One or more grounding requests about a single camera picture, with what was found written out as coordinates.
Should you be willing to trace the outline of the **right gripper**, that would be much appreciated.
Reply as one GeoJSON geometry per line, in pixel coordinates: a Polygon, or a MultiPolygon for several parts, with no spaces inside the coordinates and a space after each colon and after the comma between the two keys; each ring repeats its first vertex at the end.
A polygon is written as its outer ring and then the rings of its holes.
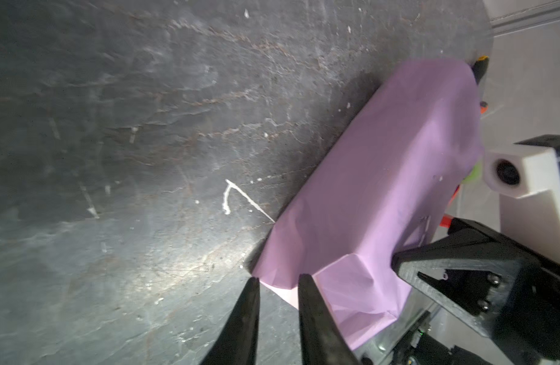
{"type": "Polygon", "coordinates": [[[391,267],[512,363],[560,362],[560,265],[455,217],[447,237],[395,253],[391,267]]]}

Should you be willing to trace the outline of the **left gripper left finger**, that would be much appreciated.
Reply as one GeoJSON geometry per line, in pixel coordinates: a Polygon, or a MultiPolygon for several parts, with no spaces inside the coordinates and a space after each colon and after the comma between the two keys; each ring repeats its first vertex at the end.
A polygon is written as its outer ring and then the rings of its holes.
{"type": "Polygon", "coordinates": [[[201,364],[256,363],[260,318],[260,281],[250,278],[219,337],[201,364]]]}

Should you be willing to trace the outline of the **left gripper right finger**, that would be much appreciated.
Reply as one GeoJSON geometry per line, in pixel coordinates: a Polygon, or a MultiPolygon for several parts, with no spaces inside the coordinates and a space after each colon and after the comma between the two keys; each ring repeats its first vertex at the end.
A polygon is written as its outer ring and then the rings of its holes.
{"type": "Polygon", "coordinates": [[[309,274],[298,279],[298,309],[303,364],[360,364],[309,274]]]}

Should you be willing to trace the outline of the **pink wrapping paper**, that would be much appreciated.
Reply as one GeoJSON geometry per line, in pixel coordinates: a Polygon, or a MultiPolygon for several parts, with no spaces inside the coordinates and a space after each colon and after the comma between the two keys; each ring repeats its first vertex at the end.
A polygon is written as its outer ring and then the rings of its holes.
{"type": "Polygon", "coordinates": [[[351,349],[400,318],[393,254],[429,243],[482,154],[479,89],[459,59],[403,63],[278,217],[253,274],[291,305],[312,275],[351,349]]]}

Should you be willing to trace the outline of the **red tape dispenser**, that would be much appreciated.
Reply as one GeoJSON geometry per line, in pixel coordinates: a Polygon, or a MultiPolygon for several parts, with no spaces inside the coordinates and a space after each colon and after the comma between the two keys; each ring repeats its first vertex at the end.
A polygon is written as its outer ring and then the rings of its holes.
{"type": "MultiPolygon", "coordinates": [[[[461,188],[464,185],[472,183],[472,182],[479,181],[479,180],[481,180],[481,178],[482,178],[482,160],[478,161],[475,164],[473,169],[470,171],[469,175],[467,177],[465,177],[462,180],[462,182],[457,186],[457,188],[454,190],[453,196],[451,196],[450,202],[448,203],[448,206],[451,206],[453,204],[454,200],[459,196],[461,188]]],[[[439,226],[442,227],[442,228],[449,228],[453,219],[454,219],[454,216],[452,214],[445,213],[443,218],[441,219],[441,222],[440,222],[439,226]]]]}

